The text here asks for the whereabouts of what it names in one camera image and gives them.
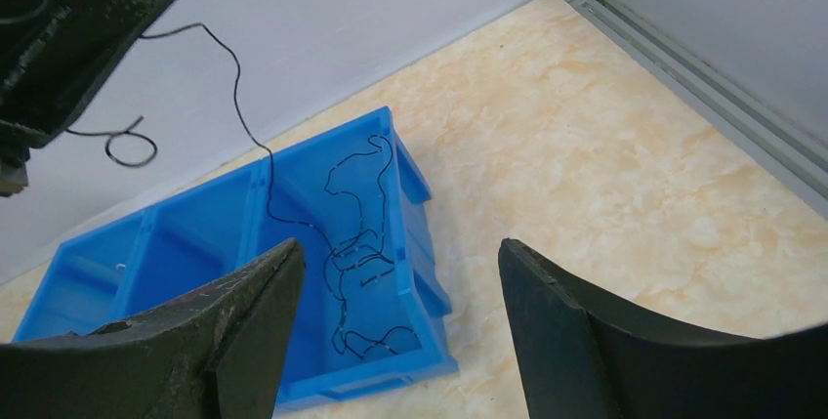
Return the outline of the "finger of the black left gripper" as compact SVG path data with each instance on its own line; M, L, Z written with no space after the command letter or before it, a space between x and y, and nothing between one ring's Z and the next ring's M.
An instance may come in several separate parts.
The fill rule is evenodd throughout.
M1 193L63 134L175 0L1 0Z

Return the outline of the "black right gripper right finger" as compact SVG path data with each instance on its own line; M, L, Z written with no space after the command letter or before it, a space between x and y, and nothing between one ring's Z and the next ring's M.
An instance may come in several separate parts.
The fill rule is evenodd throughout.
M757 339L680 321L525 243L498 252L533 418L823 418L827 328Z

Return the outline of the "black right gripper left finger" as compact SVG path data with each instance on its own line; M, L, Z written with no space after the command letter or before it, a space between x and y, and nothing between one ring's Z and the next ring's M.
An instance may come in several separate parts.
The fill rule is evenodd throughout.
M1 348L5 418L270 418L303 291L287 239L242 268L79 335Z

